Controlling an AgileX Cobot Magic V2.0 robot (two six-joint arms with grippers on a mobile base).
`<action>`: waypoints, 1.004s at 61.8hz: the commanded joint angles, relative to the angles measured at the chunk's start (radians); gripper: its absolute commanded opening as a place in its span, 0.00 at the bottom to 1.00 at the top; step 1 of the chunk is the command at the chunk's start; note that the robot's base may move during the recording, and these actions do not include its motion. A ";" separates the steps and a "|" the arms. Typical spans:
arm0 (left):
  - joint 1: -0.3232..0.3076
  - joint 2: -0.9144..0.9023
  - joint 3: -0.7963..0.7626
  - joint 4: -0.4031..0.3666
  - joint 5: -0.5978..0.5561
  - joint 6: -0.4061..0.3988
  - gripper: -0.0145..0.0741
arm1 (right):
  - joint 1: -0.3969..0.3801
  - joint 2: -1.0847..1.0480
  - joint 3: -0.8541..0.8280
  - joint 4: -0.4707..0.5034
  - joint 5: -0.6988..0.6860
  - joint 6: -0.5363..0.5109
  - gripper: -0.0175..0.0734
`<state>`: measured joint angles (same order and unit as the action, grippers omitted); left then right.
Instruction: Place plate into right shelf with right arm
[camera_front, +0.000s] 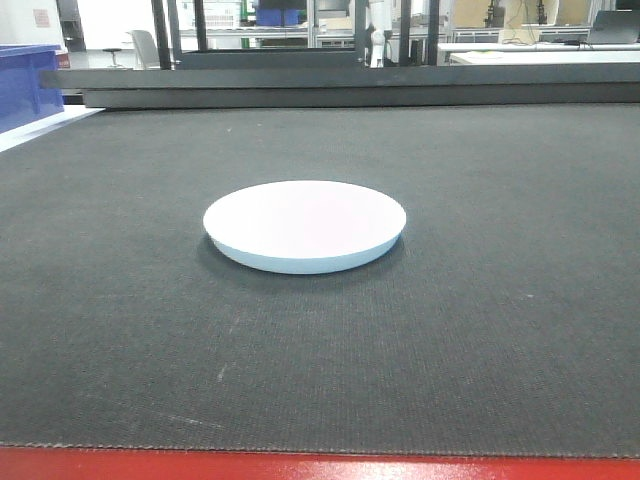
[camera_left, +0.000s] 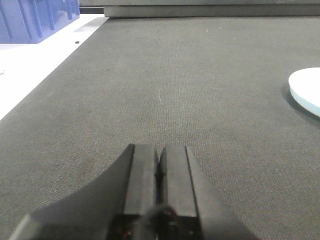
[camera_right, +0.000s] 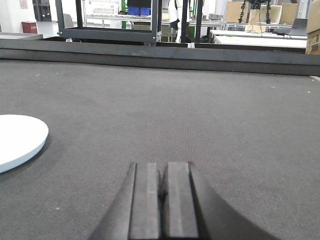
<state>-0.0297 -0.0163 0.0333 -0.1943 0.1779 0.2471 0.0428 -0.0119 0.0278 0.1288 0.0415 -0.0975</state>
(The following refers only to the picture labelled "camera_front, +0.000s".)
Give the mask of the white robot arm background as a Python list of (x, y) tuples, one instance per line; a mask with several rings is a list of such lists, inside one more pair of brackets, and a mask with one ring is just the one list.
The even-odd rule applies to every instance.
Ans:
[(370, 0), (366, 5), (367, 31), (369, 32), (370, 68), (383, 68), (386, 58), (387, 41), (392, 35), (392, 2)]

